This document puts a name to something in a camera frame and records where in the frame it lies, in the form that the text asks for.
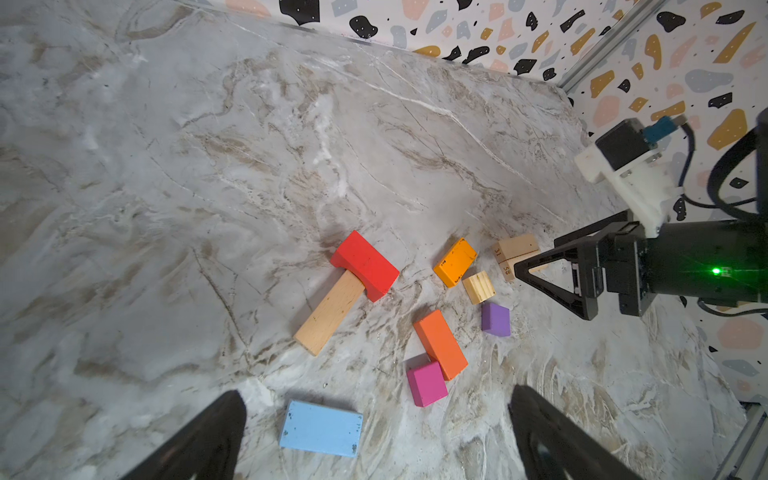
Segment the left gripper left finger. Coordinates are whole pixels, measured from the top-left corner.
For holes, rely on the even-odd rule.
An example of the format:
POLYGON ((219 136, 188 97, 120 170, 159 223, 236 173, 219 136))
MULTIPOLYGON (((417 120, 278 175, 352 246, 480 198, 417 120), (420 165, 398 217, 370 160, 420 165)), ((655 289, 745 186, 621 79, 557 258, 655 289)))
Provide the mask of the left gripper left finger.
POLYGON ((219 396, 126 479, 232 479, 247 411, 236 390, 219 396))

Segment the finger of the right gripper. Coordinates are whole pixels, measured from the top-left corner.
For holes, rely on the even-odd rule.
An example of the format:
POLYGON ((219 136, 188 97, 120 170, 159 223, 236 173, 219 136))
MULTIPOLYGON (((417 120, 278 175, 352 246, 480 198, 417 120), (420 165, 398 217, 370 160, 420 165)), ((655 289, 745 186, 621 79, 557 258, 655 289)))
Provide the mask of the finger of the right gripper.
POLYGON ((518 261, 514 276, 576 317, 593 320, 603 292, 599 240, 594 235, 556 238, 551 249, 518 261))
POLYGON ((557 237, 554 240, 554 247, 577 248, 579 245, 599 243, 606 238, 621 234, 627 228, 632 229, 634 225, 634 214, 630 210, 623 210, 573 232, 557 237))

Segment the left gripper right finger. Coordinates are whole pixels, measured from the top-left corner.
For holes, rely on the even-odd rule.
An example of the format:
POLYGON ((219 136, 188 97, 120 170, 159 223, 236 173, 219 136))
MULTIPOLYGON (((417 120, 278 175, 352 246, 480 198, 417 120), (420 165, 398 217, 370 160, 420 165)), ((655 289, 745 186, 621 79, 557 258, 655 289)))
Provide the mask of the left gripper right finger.
POLYGON ((639 477, 533 388, 515 386, 508 411, 527 478, 639 477))

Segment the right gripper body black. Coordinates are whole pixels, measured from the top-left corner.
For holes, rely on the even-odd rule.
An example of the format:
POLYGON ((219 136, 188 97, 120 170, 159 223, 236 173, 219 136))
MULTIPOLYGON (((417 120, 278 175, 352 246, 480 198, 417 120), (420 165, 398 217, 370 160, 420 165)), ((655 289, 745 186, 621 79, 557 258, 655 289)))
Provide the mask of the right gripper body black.
POLYGON ((642 316, 658 295, 710 304, 767 301, 767 225, 738 220, 664 225, 647 238, 633 222, 600 249, 607 290, 624 315, 642 316))

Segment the light blue wood block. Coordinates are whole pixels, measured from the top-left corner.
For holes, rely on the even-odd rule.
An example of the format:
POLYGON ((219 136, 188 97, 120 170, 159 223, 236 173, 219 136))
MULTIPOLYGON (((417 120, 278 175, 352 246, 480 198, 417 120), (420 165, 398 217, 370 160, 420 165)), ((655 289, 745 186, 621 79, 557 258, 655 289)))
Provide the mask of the light blue wood block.
POLYGON ((281 448, 355 458, 360 451, 362 414, 292 400, 281 429, 281 448))

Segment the orange-red wood block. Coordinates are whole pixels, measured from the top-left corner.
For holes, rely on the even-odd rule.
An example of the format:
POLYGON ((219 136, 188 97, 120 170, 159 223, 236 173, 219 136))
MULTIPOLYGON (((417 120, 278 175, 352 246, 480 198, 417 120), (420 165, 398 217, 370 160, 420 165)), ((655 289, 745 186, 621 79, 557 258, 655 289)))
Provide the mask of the orange-red wood block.
POLYGON ((440 310, 414 323, 416 333, 429 358, 439 363, 445 381, 453 380, 468 361, 440 310))

